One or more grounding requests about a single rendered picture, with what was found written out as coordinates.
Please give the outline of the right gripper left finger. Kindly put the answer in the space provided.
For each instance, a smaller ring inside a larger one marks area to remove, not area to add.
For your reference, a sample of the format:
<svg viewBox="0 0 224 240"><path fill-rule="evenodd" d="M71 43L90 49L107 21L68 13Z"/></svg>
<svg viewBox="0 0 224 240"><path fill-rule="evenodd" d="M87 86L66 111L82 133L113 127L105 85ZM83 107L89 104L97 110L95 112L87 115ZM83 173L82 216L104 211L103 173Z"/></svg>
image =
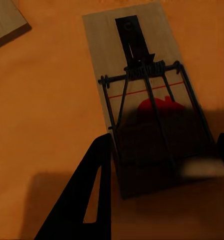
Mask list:
<svg viewBox="0 0 224 240"><path fill-rule="evenodd" d="M98 216L83 223L98 167L101 168ZM90 145L34 240L111 240L111 135Z"/></svg>

